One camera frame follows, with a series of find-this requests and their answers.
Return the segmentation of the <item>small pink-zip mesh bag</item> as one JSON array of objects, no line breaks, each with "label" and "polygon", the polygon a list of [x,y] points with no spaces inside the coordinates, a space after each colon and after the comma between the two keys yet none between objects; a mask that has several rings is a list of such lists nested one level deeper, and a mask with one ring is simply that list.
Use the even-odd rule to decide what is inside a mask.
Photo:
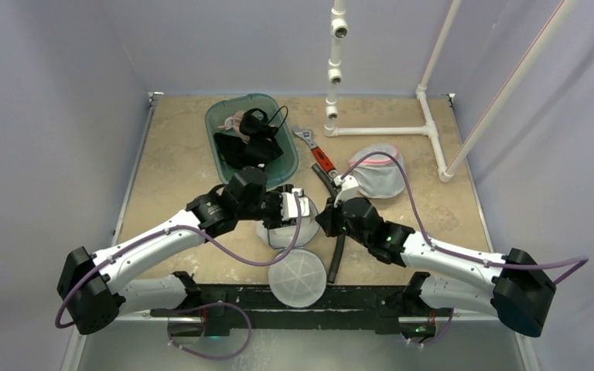
[{"label": "small pink-zip mesh bag", "polygon": [[[378,143],[360,149],[348,165],[351,166],[368,153],[382,151],[394,157],[403,170],[405,160],[398,148],[388,143]],[[385,155],[373,155],[364,159],[352,171],[360,186],[360,193],[370,199],[390,199],[405,190],[405,183],[396,164]]]}]

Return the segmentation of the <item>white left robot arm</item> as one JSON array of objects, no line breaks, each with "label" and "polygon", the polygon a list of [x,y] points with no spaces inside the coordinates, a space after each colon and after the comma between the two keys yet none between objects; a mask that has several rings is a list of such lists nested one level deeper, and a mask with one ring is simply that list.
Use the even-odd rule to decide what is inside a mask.
[{"label": "white left robot arm", "polygon": [[295,227],[286,250],[264,265],[283,260],[296,245],[310,205],[302,189],[285,185],[269,190],[266,184],[263,170],[244,167],[228,183],[214,186],[165,222],[124,243],[95,252],[85,247],[72,250],[56,286],[62,303],[54,325],[74,326],[80,334],[89,335],[134,311],[163,308],[192,315],[199,308],[200,296],[189,274],[175,272],[158,280],[141,280],[139,275],[205,243],[235,260],[259,266],[216,240],[240,221],[260,221],[270,230]]}]

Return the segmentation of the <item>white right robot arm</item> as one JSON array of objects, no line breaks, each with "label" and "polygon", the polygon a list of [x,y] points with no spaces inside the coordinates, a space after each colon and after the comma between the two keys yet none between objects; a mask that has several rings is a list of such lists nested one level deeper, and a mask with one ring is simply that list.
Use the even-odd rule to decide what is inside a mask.
[{"label": "white right robot arm", "polygon": [[431,272],[421,285],[403,294],[405,308],[412,314],[458,308],[492,315],[532,338],[542,333],[556,285],[523,250],[486,253],[445,243],[385,220],[364,197],[338,205],[330,199],[316,222],[328,237],[349,237],[381,263]]}]

